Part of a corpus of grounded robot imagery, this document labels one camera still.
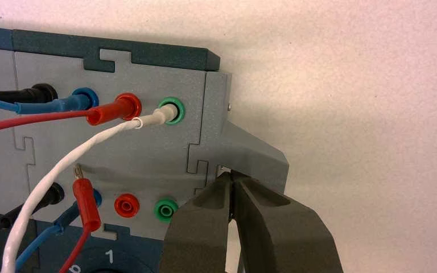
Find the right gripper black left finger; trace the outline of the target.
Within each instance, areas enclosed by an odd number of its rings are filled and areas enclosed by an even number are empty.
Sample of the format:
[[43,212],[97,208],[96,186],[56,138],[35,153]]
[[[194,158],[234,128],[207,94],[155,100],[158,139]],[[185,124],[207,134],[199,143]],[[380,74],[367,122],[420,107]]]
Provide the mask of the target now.
[[173,215],[160,272],[225,272],[232,179],[222,173]]

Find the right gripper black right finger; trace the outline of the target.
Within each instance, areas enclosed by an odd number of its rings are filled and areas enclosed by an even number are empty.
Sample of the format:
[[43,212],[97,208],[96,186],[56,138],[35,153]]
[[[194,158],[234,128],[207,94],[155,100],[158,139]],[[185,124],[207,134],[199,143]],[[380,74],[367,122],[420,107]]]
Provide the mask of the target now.
[[334,238],[313,209],[242,173],[232,180],[246,272],[342,272]]

